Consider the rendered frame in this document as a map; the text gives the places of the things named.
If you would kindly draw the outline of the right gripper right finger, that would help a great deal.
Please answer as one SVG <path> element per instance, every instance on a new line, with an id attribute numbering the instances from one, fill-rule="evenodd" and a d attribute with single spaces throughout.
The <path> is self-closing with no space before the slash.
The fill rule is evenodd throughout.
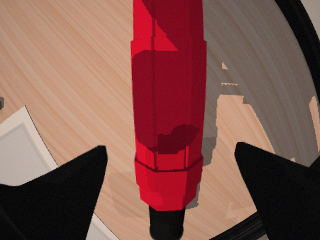
<path id="1" fill-rule="evenodd" d="M 234 156 L 268 240 L 308 240 L 320 227 L 320 171 L 245 142 Z"/>

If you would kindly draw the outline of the clear plastic box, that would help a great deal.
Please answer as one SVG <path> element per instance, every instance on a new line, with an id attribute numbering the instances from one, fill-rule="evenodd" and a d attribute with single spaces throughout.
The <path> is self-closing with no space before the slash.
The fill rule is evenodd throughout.
<path id="1" fill-rule="evenodd" d="M 24 123 L 0 137 L 0 184 L 22 185 L 50 171 Z M 111 239 L 91 220 L 86 240 Z"/>

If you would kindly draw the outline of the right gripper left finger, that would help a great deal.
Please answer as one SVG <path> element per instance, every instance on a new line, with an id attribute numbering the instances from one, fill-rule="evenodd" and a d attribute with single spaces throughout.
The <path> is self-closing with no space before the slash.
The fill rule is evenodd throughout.
<path id="1" fill-rule="evenodd" d="M 0 222 L 22 240 L 86 240 L 107 162 L 98 145 L 22 185 L 0 184 Z"/>

